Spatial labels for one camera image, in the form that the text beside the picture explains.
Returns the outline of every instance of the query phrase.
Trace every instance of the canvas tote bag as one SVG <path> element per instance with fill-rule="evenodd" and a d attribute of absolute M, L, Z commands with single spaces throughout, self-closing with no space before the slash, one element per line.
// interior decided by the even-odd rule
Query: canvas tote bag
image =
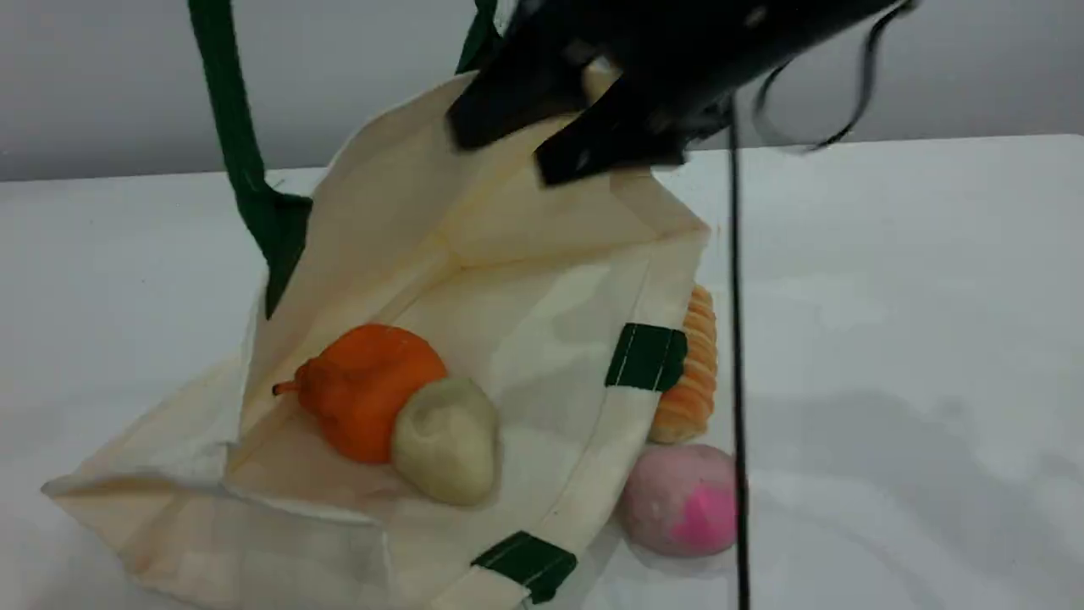
<path fill-rule="evenodd" d="M 193 22 L 266 288 L 236 358 L 43 492 L 138 583 L 206 608 L 505 610 L 552 598 L 681 375 L 707 226 L 648 170 L 542 187 L 532 151 L 570 117 L 457 152 L 444 112 L 473 74 L 367 122 L 311 197 L 276 193 L 229 4 L 209 4 L 224 13 Z M 589 85 L 597 99 L 608 79 Z M 390 467 L 340 457 L 293 397 L 271 395 L 365 323 L 417 334 L 495 403 L 500 475 L 482 506 L 429 501 Z"/>

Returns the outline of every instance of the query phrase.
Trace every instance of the pink ball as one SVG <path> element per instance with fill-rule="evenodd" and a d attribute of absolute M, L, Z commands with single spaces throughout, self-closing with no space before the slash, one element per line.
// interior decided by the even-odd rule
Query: pink ball
<path fill-rule="evenodd" d="M 706 557 L 737 537 L 734 463 L 708 445 L 649 447 L 617 507 L 629 538 L 659 555 Z"/>

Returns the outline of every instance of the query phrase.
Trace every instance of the green fabric tab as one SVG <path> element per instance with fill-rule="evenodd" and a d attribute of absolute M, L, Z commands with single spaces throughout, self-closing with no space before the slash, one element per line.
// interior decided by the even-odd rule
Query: green fabric tab
<path fill-rule="evenodd" d="M 606 386 L 666 392 L 681 379 L 687 354 L 688 339 L 680 330 L 624 325 L 606 374 Z"/>
<path fill-rule="evenodd" d="M 470 564 L 492 570 L 531 592 L 531 601 L 544 603 L 576 569 L 576 556 L 527 532 L 516 532 L 478 556 Z"/>
<path fill-rule="evenodd" d="M 463 51 L 460 53 L 460 63 L 455 66 L 455 74 L 463 74 L 472 69 L 481 67 L 495 51 L 501 42 L 501 35 L 493 25 L 493 17 L 496 16 L 496 0 L 475 0 L 478 12 L 467 30 L 467 38 L 463 41 Z"/>
<path fill-rule="evenodd" d="M 189 14 L 237 209 L 268 262 L 264 315 L 270 319 L 305 249 L 312 199 L 280 193 L 267 183 L 245 94 L 230 0 L 189 0 Z"/>

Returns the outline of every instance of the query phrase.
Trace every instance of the toy bread roll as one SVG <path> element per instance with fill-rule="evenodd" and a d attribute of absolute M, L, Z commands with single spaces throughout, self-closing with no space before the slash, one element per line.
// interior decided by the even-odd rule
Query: toy bread roll
<path fill-rule="evenodd" d="M 683 325 L 688 339 L 685 372 L 678 385 L 662 394 L 648 439 L 655 443 L 682 443 L 708 431 L 715 411 L 715 312 L 711 293 L 697 284 Z"/>

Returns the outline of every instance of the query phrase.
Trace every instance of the white table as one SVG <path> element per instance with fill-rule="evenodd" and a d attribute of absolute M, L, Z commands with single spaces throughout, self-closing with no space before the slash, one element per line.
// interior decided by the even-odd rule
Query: white table
<path fill-rule="evenodd" d="M 1081 608 L 1084 139 L 744 158 L 757 610 Z M 661 177 L 721 222 L 725 153 Z M 220 173 L 0 183 L 0 608 L 177 607 L 37 489 L 230 353 L 260 267 Z M 725 608 L 733 562 L 604 532 L 553 607 Z"/>

